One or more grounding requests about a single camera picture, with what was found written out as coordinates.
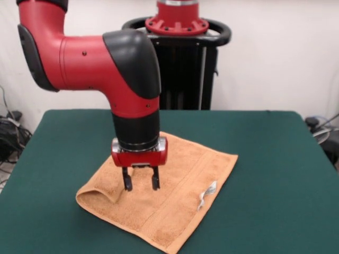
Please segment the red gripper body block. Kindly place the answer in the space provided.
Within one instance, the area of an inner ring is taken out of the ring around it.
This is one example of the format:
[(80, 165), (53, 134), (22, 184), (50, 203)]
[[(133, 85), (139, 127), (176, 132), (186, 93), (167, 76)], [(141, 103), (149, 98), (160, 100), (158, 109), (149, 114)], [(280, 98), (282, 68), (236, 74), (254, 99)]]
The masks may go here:
[(120, 147), (117, 138), (112, 140), (111, 156), (117, 167), (156, 167), (166, 164), (168, 141), (159, 137), (154, 148), (145, 151), (127, 151)]

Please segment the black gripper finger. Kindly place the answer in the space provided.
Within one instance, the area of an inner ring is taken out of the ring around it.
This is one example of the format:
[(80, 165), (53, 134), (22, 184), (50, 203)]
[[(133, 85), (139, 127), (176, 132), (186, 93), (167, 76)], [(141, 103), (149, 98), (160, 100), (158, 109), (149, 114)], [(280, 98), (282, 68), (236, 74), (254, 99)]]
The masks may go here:
[(122, 167), (122, 177), (123, 177), (124, 189), (126, 191), (132, 191), (132, 180), (131, 180), (131, 176), (128, 174), (127, 167)]
[(159, 182), (159, 169), (158, 166), (153, 167), (153, 175), (152, 175), (152, 188), (154, 191), (160, 189), (160, 182)]

